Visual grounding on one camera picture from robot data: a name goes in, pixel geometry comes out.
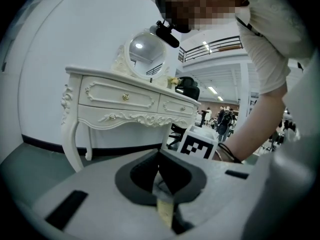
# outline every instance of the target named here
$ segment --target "forearm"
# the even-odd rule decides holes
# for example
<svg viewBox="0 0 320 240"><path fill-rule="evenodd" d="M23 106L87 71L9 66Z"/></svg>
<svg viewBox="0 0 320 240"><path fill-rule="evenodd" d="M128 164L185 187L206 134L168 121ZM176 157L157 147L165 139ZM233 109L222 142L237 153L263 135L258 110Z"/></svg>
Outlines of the forearm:
<svg viewBox="0 0 320 240"><path fill-rule="evenodd" d="M235 157L245 160L274 133L284 110L282 96L261 95L244 124L225 145Z"/></svg>

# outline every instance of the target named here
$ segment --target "ornate white mirror frame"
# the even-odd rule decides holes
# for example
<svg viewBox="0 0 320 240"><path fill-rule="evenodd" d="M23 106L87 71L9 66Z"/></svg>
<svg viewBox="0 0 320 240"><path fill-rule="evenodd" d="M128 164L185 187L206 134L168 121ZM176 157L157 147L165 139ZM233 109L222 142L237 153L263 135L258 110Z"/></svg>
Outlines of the ornate white mirror frame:
<svg viewBox="0 0 320 240"><path fill-rule="evenodd" d="M159 44L161 45L162 51L163 51L163 63L161 65L160 70L153 75L142 75L141 73L138 73L131 62L130 59L130 44L131 42L142 35L150 35L152 38L156 38L159 40ZM111 66L111 70L116 72L116 73L121 73L129 76L133 76L135 78L139 78L142 80L145 80L147 82L151 81L152 78L152 83L166 88L168 86L168 73L169 73L169 66L168 66L168 61L167 61L167 48L164 44L164 42L157 37L156 35L150 33L148 29L145 29L138 34L132 35L131 38L129 38L124 45L121 45L117 51L117 57Z"/></svg>

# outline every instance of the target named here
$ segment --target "drawer handle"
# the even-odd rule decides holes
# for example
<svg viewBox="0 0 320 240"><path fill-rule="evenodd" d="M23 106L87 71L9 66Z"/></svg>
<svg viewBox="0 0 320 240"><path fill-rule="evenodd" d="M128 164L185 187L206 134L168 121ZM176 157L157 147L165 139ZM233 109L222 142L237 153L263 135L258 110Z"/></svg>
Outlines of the drawer handle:
<svg viewBox="0 0 320 240"><path fill-rule="evenodd" d="M124 94L122 95L122 99L123 99L124 101L129 100L129 94L128 94L128 93L124 93Z"/></svg>

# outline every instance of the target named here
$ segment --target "white box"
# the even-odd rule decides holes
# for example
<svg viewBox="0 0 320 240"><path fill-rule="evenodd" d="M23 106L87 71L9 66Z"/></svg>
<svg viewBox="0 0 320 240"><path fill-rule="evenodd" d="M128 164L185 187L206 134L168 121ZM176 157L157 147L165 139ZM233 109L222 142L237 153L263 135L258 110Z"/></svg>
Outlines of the white box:
<svg viewBox="0 0 320 240"><path fill-rule="evenodd" d="M177 152L197 158L212 160L218 147L213 129L190 125L182 137Z"/></svg>

